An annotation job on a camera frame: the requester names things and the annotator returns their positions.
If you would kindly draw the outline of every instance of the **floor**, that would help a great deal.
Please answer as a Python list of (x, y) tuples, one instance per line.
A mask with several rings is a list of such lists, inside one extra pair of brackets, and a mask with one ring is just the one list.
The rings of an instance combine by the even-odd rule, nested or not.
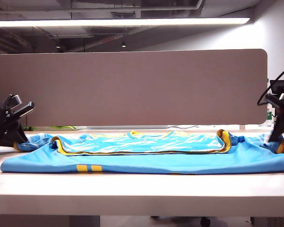
[[(211, 227), (251, 227), (249, 217), (209, 218)], [(149, 216), (102, 216), (101, 227), (200, 227), (200, 218)]]
[[(211, 227), (251, 227), (249, 217), (210, 218)], [(100, 227), (200, 227), (200, 218), (101, 216)], [(67, 216), (0, 215), (0, 227), (68, 227)]]

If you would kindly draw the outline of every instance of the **black cable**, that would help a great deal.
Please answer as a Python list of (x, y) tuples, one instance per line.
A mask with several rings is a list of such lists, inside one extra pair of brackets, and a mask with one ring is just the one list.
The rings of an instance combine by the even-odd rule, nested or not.
[[(72, 0), (71, 0), (70, 4), (71, 4), (71, 9), (72, 9)], [(72, 20), (72, 12), (71, 12), (71, 20)]]
[(171, 126), (169, 126), (169, 127), (167, 127), (168, 129), (170, 129), (170, 128), (176, 128), (176, 129), (190, 129), (190, 128), (194, 128), (194, 127), (198, 127), (198, 125), (196, 124), (196, 125), (192, 125), (192, 126), (189, 126), (189, 127), (180, 127), (180, 126), (178, 126), (178, 125), (171, 125)]
[(270, 90), (270, 88), (281, 78), (281, 76), (284, 75), (284, 71), (275, 79), (274, 83), (272, 83), (264, 92), (263, 94), (261, 95), (261, 97), (259, 98), (259, 100), (257, 101), (257, 105), (265, 105), (265, 104), (268, 104), (267, 102), (266, 103), (260, 103), (261, 100), (263, 99), (263, 97), (266, 95), (266, 93)]
[(230, 12), (230, 13), (225, 13), (225, 14), (222, 14), (222, 15), (219, 15), (219, 17), (223, 17), (223, 16), (226, 16), (226, 15), (229, 15), (229, 14), (232, 14), (232, 13), (238, 13), (238, 12), (241, 12), (243, 10), (246, 10), (246, 9), (251, 9), (252, 7), (247, 7), (247, 8), (244, 8), (244, 9), (239, 9), (239, 10), (236, 10), (236, 11), (233, 11), (233, 12)]

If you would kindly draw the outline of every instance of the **white table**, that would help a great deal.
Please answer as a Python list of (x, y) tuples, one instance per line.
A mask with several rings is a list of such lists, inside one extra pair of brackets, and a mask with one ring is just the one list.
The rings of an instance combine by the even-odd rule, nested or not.
[[(2, 161), (20, 154), (0, 155)], [(0, 171), (0, 214), (284, 217), (284, 173), (15, 174)]]

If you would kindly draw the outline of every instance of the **ceiling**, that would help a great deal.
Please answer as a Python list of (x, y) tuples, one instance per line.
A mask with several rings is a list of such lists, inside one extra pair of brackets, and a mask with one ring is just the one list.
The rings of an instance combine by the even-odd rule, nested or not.
[[(259, 2), (260, 0), (0, 0), (0, 20), (219, 17), (252, 9)], [(195, 7), (198, 3), (201, 5), (196, 10), (179, 10), (180, 7)], [(174, 10), (162, 10), (164, 7), (173, 7)], [(216, 28), (218, 27), (0, 28), (0, 53), (132, 51)], [(121, 48), (122, 41), (126, 41), (126, 48)]]

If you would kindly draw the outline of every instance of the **chair wheel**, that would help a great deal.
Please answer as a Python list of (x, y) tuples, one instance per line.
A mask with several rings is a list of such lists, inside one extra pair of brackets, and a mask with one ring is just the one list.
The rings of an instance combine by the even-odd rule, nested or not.
[(154, 219), (154, 220), (159, 220), (160, 217), (159, 216), (151, 216), (151, 218)]
[(202, 217), (200, 224), (202, 227), (209, 227), (210, 226), (210, 219), (206, 218), (206, 217)]
[(255, 225), (255, 217), (250, 217), (250, 222), (251, 222), (252, 226), (254, 226)]

